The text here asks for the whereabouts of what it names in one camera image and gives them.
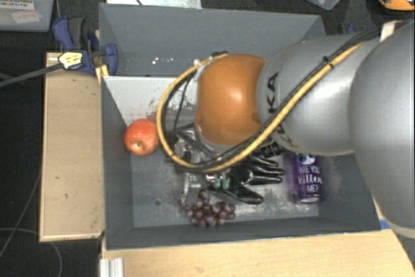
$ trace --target grapes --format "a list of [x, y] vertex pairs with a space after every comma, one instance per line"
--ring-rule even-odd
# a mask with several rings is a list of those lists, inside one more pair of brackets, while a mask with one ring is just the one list
[[206, 189], [200, 190], [198, 198], [191, 206], [186, 205], [186, 217], [199, 227], [223, 225], [235, 219], [235, 205], [224, 201], [210, 204], [211, 195]]

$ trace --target clamp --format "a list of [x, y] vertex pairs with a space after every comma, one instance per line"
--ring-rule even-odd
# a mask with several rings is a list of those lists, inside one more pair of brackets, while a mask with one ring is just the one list
[[83, 45], [84, 18], [68, 18], [63, 16], [52, 25], [55, 39], [61, 43], [64, 52], [76, 51], [80, 55], [80, 62], [76, 66], [64, 66], [64, 69], [81, 71], [95, 75], [95, 68], [101, 65], [101, 59], [106, 56], [106, 65], [110, 75], [117, 71], [118, 54], [115, 44], [109, 43], [100, 50], [98, 38], [92, 32], [87, 33], [88, 47]]

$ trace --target wooden board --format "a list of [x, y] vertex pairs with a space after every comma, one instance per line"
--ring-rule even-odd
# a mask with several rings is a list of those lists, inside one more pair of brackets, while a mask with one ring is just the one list
[[[47, 66], [59, 54], [47, 55]], [[97, 238], [104, 230], [97, 79], [47, 74], [43, 122], [40, 241]]]
[[140, 250], [102, 250], [124, 259], [125, 277], [414, 277], [393, 231]]

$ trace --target apple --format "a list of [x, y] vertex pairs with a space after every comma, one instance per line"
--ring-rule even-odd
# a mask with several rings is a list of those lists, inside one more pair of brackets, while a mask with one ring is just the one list
[[124, 144], [138, 156], [151, 154], [159, 144], [156, 124], [148, 119], [135, 120], [124, 133]]

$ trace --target purple bottle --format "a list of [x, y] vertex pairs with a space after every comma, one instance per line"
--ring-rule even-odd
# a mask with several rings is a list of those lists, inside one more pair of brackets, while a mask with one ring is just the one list
[[289, 165], [292, 167], [290, 195], [302, 204], [321, 202], [323, 198], [323, 181], [318, 157], [308, 154], [289, 153]]

